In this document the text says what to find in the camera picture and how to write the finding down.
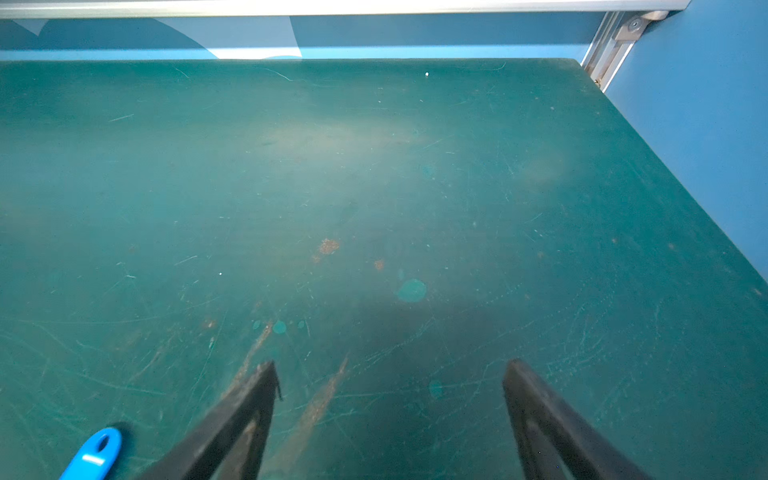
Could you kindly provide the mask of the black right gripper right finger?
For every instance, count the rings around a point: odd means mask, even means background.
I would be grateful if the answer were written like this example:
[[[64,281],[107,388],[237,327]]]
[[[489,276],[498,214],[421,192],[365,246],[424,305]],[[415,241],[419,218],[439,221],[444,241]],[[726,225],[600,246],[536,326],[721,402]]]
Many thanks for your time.
[[[647,479],[521,359],[502,381],[518,455],[527,479]]]

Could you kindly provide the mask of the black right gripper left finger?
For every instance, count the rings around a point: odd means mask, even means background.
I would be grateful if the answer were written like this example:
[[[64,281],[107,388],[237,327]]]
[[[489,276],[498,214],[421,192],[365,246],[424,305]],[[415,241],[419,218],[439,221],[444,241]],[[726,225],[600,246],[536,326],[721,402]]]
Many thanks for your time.
[[[280,395],[275,363],[261,363],[142,479],[255,479]]]

